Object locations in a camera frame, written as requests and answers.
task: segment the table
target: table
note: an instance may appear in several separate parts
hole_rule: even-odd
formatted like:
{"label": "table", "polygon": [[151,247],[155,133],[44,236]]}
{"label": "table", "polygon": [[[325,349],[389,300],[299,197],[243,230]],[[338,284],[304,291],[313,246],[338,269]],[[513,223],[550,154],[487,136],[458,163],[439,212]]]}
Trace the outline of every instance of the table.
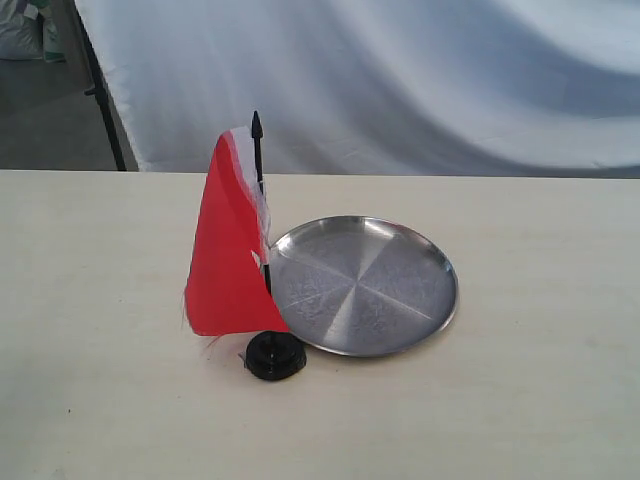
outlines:
{"label": "table", "polygon": [[434,340],[276,384],[185,323],[203,184],[0,173],[2,478],[638,478],[640,183],[269,176],[274,239],[395,220],[461,290]]}

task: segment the stainless steel tray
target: stainless steel tray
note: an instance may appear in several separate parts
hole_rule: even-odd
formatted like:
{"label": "stainless steel tray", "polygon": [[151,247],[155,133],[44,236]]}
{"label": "stainless steel tray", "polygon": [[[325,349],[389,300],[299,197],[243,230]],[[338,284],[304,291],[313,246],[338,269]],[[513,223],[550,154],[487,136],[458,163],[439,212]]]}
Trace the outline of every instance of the stainless steel tray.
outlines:
{"label": "stainless steel tray", "polygon": [[413,230],[370,217],[301,225],[271,249],[272,289],[291,333],[330,352],[400,352],[447,326],[453,266]]}

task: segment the flag pole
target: flag pole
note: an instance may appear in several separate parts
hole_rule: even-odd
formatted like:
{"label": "flag pole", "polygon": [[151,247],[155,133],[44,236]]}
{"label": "flag pole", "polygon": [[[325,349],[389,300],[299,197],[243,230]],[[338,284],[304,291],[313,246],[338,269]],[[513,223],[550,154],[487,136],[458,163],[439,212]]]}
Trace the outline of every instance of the flag pole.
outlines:
{"label": "flag pole", "polygon": [[[256,173],[260,192],[264,195],[264,179],[262,174],[262,147],[260,140],[264,136],[260,116],[253,112],[251,121],[251,138],[256,163]],[[271,295],[271,267],[269,251],[265,252],[267,263],[263,265],[264,282]],[[283,380],[299,372],[307,364],[304,345],[290,333],[262,332],[253,337],[247,345],[245,365],[256,377],[262,380]]]}

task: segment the tray rim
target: tray rim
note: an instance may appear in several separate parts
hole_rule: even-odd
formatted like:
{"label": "tray rim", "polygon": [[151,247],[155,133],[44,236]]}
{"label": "tray rim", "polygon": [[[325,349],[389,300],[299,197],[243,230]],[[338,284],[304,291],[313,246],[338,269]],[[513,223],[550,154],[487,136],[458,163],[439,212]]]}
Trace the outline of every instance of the tray rim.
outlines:
{"label": "tray rim", "polygon": [[449,266],[451,267],[451,275],[453,276],[453,286],[454,286],[454,292],[455,292],[455,296],[454,296],[454,301],[453,301],[453,306],[451,307],[451,311],[449,312],[449,315],[447,316],[447,318],[440,324],[440,326],[437,328],[437,330],[434,330],[432,333],[430,333],[429,335],[426,335],[424,338],[421,338],[420,340],[417,340],[416,342],[401,347],[401,348],[397,348],[397,349],[393,349],[393,350],[389,350],[387,352],[384,353],[376,353],[376,354],[358,354],[358,353],[353,353],[353,352],[346,352],[343,350],[336,350],[330,347],[326,347],[324,345],[320,345],[314,342],[310,342],[307,339],[301,338],[300,336],[296,335],[293,331],[291,331],[291,327],[289,326],[289,324],[287,324],[287,326],[289,327],[289,333],[291,333],[294,337],[296,337],[298,340],[300,340],[303,343],[306,343],[308,345],[311,345],[319,350],[323,350],[325,352],[329,352],[329,353],[334,353],[336,355],[340,355],[340,356],[344,356],[344,357],[355,357],[355,358],[378,358],[378,357],[386,357],[389,355],[395,355],[398,353],[402,353],[402,352],[406,352],[407,350],[416,347],[420,344],[425,343],[427,340],[435,337],[437,334],[439,334],[440,332],[442,332],[444,329],[446,329],[449,324],[451,323],[451,321],[453,320],[453,317],[455,316],[456,312],[458,311],[458,306],[460,304],[460,284],[458,281],[458,275],[456,273],[455,267],[453,266],[453,262],[451,262],[451,260],[449,259],[449,257],[440,249],[440,247],[438,247],[435,243],[433,243],[429,238],[427,238],[426,236],[422,235],[420,232],[407,227],[406,225],[403,225],[401,223],[397,223],[397,222],[393,222],[391,220],[386,220],[384,218],[380,218],[380,217],[372,217],[369,215],[332,215],[329,217],[319,217],[313,220],[309,220],[305,223],[301,223],[300,225],[293,227],[291,230],[287,231],[286,233],[284,233],[283,235],[281,235],[280,237],[278,237],[278,239],[276,241],[274,241],[273,243],[271,243],[269,245],[269,264],[271,264],[271,251],[277,248],[277,245],[284,241],[284,239],[287,236],[290,236],[293,232],[295,232],[296,230],[301,230],[305,227],[308,227],[312,224],[321,222],[323,220],[371,220],[371,221],[375,221],[375,222],[380,222],[386,225],[391,225],[395,228],[400,227],[401,229],[407,231],[408,233],[410,233],[411,235],[414,235],[416,237],[418,237],[419,239],[421,239],[422,241],[427,242],[431,248],[433,248],[438,254],[442,255],[442,257],[448,262]]}

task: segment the red flag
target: red flag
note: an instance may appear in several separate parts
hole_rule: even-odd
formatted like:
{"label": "red flag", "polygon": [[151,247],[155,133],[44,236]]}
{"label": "red flag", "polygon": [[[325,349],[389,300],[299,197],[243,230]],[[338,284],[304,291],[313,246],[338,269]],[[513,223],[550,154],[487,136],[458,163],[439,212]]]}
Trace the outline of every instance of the red flag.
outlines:
{"label": "red flag", "polygon": [[185,289],[198,335],[288,331],[259,263],[268,262],[269,215],[246,127],[222,134],[213,152]]}

